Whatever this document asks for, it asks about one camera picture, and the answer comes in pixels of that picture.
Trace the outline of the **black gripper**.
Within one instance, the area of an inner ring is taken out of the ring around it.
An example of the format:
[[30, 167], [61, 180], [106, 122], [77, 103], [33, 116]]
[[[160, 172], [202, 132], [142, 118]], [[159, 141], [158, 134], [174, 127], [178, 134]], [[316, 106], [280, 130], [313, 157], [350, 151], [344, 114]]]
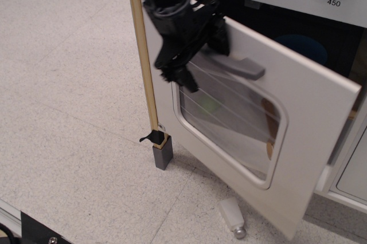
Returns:
[[230, 53], [229, 39], [219, 1], [211, 1], [195, 10], [196, 4], [185, 3], [179, 9], [156, 9], [150, 19], [163, 39], [154, 66], [167, 82], [177, 82], [191, 93], [198, 85], [186, 64], [204, 46], [219, 54]]

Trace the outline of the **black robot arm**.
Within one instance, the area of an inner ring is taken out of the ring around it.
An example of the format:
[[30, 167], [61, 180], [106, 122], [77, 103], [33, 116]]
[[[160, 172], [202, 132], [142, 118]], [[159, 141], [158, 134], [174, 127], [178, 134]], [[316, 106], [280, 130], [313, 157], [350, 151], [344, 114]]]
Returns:
[[167, 82], [176, 82], [191, 92], [198, 85], [186, 65], [208, 45], [229, 54], [225, 19], [219, 2], [206, 0], [144, 0], [143, 7], [163, 39], [154, 66]]

